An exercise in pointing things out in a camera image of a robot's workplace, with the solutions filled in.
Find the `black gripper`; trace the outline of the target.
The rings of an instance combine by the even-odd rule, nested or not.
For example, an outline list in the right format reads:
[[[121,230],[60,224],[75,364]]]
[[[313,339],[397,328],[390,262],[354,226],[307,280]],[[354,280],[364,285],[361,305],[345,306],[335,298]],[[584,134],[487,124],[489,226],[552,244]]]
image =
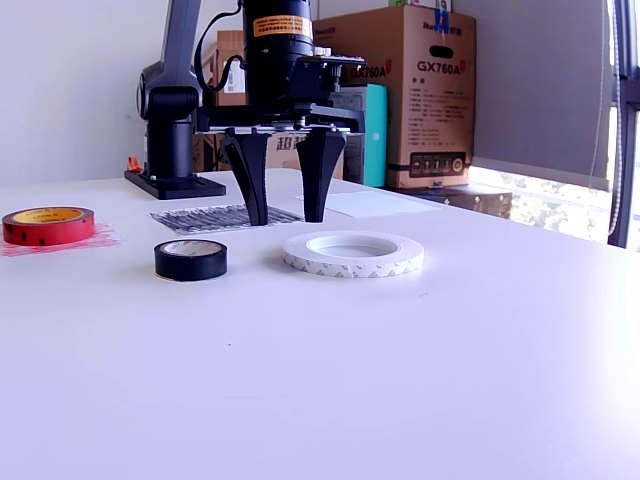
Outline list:
[[[316,103],[297,103],[285,108],[210,105],[195,111],[195,131],[230,132],[221,140],[220,151],[232,167],[252,226],[268,223],[266,154],[270,136],[259,133],[311,131],[296,145],[296,150],[305,221],[322,223],[330,183],[346,145],[345,133],[364,133],[365,118],[362,111]]]

